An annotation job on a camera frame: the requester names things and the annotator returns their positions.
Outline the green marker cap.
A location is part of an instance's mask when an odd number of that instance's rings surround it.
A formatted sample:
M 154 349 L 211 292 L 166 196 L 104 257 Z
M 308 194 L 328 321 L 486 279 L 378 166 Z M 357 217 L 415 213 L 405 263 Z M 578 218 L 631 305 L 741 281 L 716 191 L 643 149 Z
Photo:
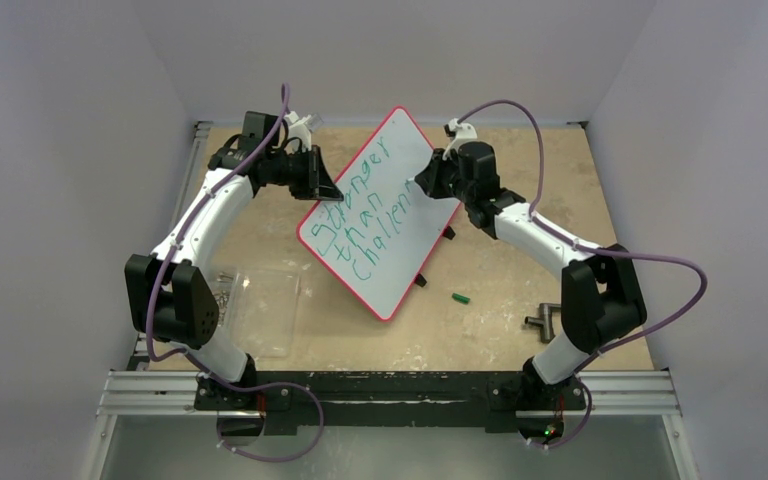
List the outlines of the green marker cap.
M 471 299 L 469 297 L 466 297 L 466 296 L 458 294 L 458 293 L 453 293 L 451 295 L 451 298 L 454 301 L 456 301 L 456 302 L 458 302 L 460 304 L 464 304 L 464 305 L 468 305 L 471 302 Z

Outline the red-framed whiteboard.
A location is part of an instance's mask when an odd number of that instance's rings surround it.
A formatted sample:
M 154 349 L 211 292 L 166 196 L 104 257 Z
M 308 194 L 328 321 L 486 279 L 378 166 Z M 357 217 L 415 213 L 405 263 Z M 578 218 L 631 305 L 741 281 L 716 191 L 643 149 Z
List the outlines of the red-framed whiteboard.
M 393 108 L 338 175 L 344 200 L 317 202 L 297 226 L 299 242 L 384 322 L 400 308 L 460 207 L 406 182 L 432 152 L 410 113 Z

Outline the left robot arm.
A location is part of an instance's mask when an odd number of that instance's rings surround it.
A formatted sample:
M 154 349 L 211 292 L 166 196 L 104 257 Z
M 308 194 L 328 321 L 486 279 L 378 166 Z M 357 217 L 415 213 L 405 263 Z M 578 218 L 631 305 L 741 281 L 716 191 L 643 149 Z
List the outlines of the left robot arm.
M 220 397 L 235 409 L 257 399 L 257 370 L 221 326 L 205 272 L 232 222 L 262 188 L 285 187 L 303 201 L 343 200 L 312 141 L 320 124 L 318 116 L 294 111 L 247 112 L 241 131 L 211 156 L 196 197 L 167 238 L 124 266 L 132 322 L 146 337 L 149 358 L 186 355 L 220 384 Z

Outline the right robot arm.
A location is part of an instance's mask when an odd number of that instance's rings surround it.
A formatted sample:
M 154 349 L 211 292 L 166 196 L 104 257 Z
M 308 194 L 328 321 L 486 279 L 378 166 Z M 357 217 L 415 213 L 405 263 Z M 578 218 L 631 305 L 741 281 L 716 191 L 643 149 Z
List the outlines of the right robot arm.
M 429 198 L 460 201 L 474 227 L 526 253 L 559 281 L 562 330 L 522 369 L 521 392 L 529 404 L 548 405 L 599 348 L 645 322 L 626 249 L 577 241 L 502 187 L 491 145 L 470 141 L 456 150 L 436 148 L 414 181 Z

